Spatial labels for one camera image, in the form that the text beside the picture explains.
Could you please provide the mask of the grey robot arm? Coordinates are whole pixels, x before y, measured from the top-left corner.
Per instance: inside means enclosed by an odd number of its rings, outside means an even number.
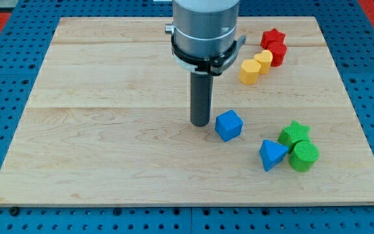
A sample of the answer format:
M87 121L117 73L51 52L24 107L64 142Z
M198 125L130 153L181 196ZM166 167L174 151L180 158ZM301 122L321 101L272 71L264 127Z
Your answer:
M210 121L213 78L236 60L246 36L235 39L239 0L173 0L173 21L165 25L176 63L190 72L190 121Z

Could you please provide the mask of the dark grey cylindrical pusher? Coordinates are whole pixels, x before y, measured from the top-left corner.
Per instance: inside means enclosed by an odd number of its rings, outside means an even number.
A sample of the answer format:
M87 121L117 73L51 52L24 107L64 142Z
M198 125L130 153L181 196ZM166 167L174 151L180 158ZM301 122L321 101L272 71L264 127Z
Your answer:
M213 76L190 74L190 121L203 127L210 121Z

